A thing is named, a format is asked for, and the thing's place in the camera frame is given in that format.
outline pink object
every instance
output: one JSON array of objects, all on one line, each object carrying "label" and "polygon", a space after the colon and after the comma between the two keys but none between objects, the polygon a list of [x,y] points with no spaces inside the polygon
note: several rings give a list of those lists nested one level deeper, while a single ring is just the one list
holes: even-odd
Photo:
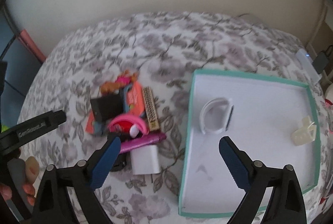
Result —
[{"label": "pink object", "polygon": [[149,134],[147,136],[143,136],[141,138],[135,138],[129,141],[122,142],[120,145],[120,153],[127,153],[133,149],[145,146],[145,145],[150,145],[150,144],[156,144],[159,143],[160,141],[166,139],[167,136],[162,133],[154,133],[154,134]]},{"label": "pink object", "polygon": [[115,80],[115,83],[124,83],[125,85],[128,85],[130,83],[130,77],[129,76],[118,76]]},{"label": "pink object", "polygon": [[109,131],[110,132],[117,131],[117,125],[121,125],[122,122],[129,122],[135,124],[143,135],[147,135],[149,133],[145,121],[140,117],[131,114],[121,114],[116,116],[112,121],[110,121],[108,125]]},{"label": "pink object", "polygon": [[[331,106],[333,106],[333,103],[332,103],[330,100],[325,99],[325,107],[326,107],[327,109],[330,109]],[[328,128],[328,132],[329,132],[330,134],[333,134],[333,131],[331,130],[330,124],[329,124],[329,128]]]},{"label": "pink object", "polygon": [[35,55],[35,57],[43,63],[46,59],[46,56],[40,51],[37,47],[36,43],[31,39],[28,32],[24,29],[20,32],[20,36],[18,40],[31,52]]}]

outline human hand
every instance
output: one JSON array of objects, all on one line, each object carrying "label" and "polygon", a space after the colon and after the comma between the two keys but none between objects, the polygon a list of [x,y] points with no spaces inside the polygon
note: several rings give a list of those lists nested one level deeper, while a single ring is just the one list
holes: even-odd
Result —
[{"label": "human hand", "polygon": [[[35,204],[35,193],[36,190],[33,186],[38,174],[39,174],[39,164],[34,157],[29,157],[25,161],[25,173],[27,176],[27,182],[22,186],[24,192],[27,194],[27,200],[30,205]],[[0,183],[0,193],[4,200],[10,200],[12,198],[12,190],[9,186]]]}]

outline white power strip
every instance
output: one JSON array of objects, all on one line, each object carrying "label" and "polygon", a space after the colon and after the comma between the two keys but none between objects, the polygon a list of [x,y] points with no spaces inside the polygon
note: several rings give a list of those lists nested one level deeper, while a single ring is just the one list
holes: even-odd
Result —
[{"label": "white power strip", "polygon": [[308,73],[314,84],[318,83],[322,78],[321,74],[318,74],[312,66],[313,60],[305,49],[300,49],[296,53],[296,58],[300,61],[303,69]]}]

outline brown patterned stick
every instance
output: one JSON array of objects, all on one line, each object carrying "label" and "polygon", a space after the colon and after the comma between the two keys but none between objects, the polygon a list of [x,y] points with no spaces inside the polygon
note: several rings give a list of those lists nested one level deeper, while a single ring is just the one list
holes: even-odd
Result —
[{"label": "brown patterned stick", "polygon": [[149,86],[142,88],[142,95],[144,97],[144,107],[148,119],[149,130],[159,130],[159,118],[157,117],[156,113],[152,89]]}]

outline small pile of items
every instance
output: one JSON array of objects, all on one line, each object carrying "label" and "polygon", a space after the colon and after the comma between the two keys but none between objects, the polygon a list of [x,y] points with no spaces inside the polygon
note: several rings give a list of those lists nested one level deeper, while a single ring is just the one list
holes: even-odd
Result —
[{"label": "small pile of items", "polygon": [[121,150],[111,171],[122,170],[130,153],[134,175],[160,173],[156,143],[166,139],[159,121],[150,87],[142,87],[138,73],[128,70],[114,82],[100,87],[101,97],[92,98],[86,132],[95,136],[116,135]]}]

